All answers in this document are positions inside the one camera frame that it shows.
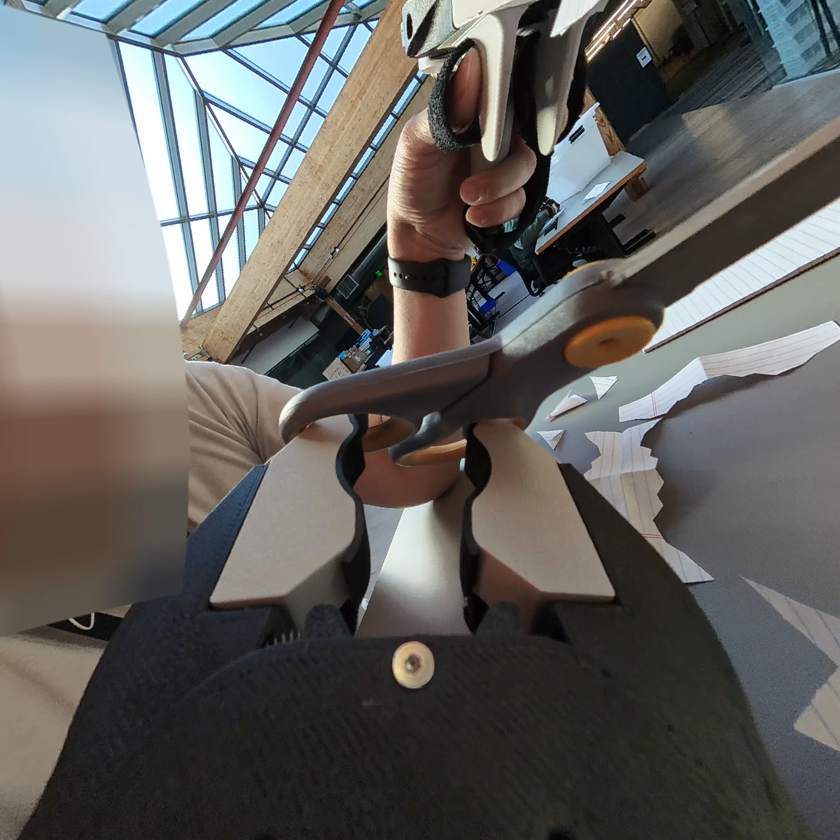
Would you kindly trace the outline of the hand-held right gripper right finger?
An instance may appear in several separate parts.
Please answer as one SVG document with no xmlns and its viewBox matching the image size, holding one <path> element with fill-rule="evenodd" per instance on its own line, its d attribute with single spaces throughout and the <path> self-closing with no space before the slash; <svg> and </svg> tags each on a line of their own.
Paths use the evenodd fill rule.
<svg viewBox="0 0 840 840">
<path fill-rule="evenodd" d="M 615 597 L 593 540 L 546 449 L 509 420 L 466 432 L 459 577 L 465 622 L 475 632 L 488 609 L 516 606 L 526 629 L 558 601 L 609 603 Z"/>
</svg>

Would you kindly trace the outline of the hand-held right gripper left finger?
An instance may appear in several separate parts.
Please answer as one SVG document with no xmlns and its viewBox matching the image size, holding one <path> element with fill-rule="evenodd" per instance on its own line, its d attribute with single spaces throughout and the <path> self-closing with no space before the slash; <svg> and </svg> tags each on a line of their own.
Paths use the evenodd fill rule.
<svg viewBox="0 0 840 840">
<path fill-rule="evenodd" d="M 364 471 L 366 421 L 313 423 L 268 463 L 210 596 L 211 607 L 274 606 L 285 633 L 331 605 L 354 634 L 371 553 L 354 484 Z"/>
</svg>

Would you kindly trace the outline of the narrow lined paper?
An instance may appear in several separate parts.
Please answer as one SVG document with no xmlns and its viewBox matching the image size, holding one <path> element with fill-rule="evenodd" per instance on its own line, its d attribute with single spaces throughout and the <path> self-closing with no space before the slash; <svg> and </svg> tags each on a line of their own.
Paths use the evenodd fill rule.
<svg viewBox="0 0 840 840">
<path fill-rule="evenodd" d="M 658 423 L 653 419 L 622 432 L 595 431 L 587 438 L 599 449 L 584 477 L 647 540 L 686 584 L 713 581 L 713 577 L 687 554 L 666 542 L 655 518 L 663 504 L 658 494 L 664 485 L 657 472 L 657 458 L 643 446 L 646 433 Z"/>
</svg>

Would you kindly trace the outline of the grey orange scissors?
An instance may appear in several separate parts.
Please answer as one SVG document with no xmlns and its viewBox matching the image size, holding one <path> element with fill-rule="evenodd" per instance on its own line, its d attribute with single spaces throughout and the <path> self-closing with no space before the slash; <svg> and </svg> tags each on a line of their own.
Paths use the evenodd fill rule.
<svg viewBox="0 0 840 840">
<path fill-rule="evenodd" d="M 668 306 L 837 199 L 838 133 L 835 119 L 652 245 L 572 271 L 488 341 L 299 393 L 280 435 L 289 443 L 326 417 L 384 415 L 364 435 L 367 450 L 428 466 L 463 457 L 464 444 L 439 444 L 463 427 L 528 426 L 551 393 L 640 351 Z"/>
</svg>

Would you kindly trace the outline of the torn lined paper piece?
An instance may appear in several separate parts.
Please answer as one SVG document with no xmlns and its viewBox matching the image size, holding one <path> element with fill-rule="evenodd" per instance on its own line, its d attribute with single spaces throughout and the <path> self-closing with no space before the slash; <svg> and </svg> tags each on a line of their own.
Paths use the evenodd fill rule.
<svg viewBox="0 0 840 840">
<path fill-rule="evenodd" d="M 653 392 L 620 406 L 618 419 L 627 423 L 666 415 L 696 385 L 722 375 L 779 375 L 791 371 L 837 341 L 838 324 L 829 321 L 740 350 L 695 358 Z"/>
<path fill-rule="evenodd" d="M 797 602 L 764 585 L 744 579 L 778 614 L 835 664 L 836 669 L 794 723 L 794 729 L 839 751 L 839 619 Z"/>
</svg>

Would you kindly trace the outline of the person's left forearm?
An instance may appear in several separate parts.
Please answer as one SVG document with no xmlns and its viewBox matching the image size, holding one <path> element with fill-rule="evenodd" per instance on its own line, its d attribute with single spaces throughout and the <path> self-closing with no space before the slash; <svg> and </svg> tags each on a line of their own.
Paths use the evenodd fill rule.
<svg viewBox="0 0 840 840">
<path fill-rule="evenodd" d="M 469 345 L 466 294 L 446 298 L 393 289 L 393 362 L 456 350 Z M 354 485 L 363 504 L 378 508 L 409 508 L 444 494 L 459 476 L 459 462 L 405 467 L 386 449 L 365 454 L 365 469 Z"/>
</svg>

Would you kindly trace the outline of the grey desk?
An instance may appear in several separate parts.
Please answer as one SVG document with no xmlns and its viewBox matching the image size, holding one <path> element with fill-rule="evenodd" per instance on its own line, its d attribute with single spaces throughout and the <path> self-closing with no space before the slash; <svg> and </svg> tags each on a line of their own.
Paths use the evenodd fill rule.
<svg viewBox="0 0 840 840">
<path fill-rule="evenodd" d="M 581 473 L 594 431 L 622 431 L 619 407 L 695 358 L 838 322 L 838 258 L 810 269 L 649 353 L 561 388 L 529 432 L 563 429 L 553 456 Z M 550 421 L 569 393 L 587 404 Z M 666 541 L 714 577 L 690 590 L 747 690 L 768 751 L 815 834 L 838 838 L 838 752 L 794 729 L 836 669 L 744 579 L 838 617 L 838 343 L 778 375 L 697 385 L 644 438 L 664 481 L 656 517 Z"/>
</svg>

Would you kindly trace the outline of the person's left hand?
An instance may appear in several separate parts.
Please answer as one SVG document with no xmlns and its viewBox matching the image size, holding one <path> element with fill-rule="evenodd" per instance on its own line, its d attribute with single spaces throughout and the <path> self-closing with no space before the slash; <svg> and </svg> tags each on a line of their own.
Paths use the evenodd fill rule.
<svg viewBox="0 0 840 840">
<path fill-rule="evenodd" d="M 387 251 L 398 261 L 427 263 L 465 257 L 475 227 L 502 225 L 520 214 L 523 187 L 537 165 L 521 140 L 508 156 L 471 172 L 470 151 L 441 151 L 429 129 L 428 110 L 414 115 L 399 139 L 387 198 Z"/>
</svg>

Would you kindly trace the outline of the white table black legs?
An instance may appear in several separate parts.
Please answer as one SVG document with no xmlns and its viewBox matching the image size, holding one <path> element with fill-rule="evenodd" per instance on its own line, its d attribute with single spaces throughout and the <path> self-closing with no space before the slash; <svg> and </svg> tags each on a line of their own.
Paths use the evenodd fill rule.
<svg viewBox="0 0 840 840">
<path fill-rule="evenodd" d="M 551 158 L 547 197 L 560 210 L 542 228 L 535 260 L 546 285 L 571 272 L 581 261 L 622 258 L 646 246 L 656 234 L 644 228 L 622 241 L 614 227 L 623 220 L 605 217 L 606 210 L 631 182 L 647 173 L 647 163 L 620 150 L 607 152 L 594 102 L 555 148 Z"/>
</svg>

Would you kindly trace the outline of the black smartwatch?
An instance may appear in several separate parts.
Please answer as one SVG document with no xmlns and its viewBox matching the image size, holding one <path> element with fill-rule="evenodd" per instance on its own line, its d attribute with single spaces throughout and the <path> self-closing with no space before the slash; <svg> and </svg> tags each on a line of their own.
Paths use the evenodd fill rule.
<svg viewBox="0 0 840 840">
<path fill-rule="evenodd" d="M 388 257 L 388 279 L 393 288 L 448 298 L 469 285 L 471 260 L 408 261 Z"/>
</svg>

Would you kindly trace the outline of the lined paper pad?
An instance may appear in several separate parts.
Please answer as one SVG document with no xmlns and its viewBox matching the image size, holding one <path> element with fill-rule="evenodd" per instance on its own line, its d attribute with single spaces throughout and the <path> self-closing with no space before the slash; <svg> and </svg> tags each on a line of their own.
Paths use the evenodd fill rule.
<svg viewBox="0 0 840 840">
<path fill-rule="evenodd" d="M 645 352 L 798 277 L 839 252 L 839 201 L 829 203 L 668 307 Z"/>
</svg>

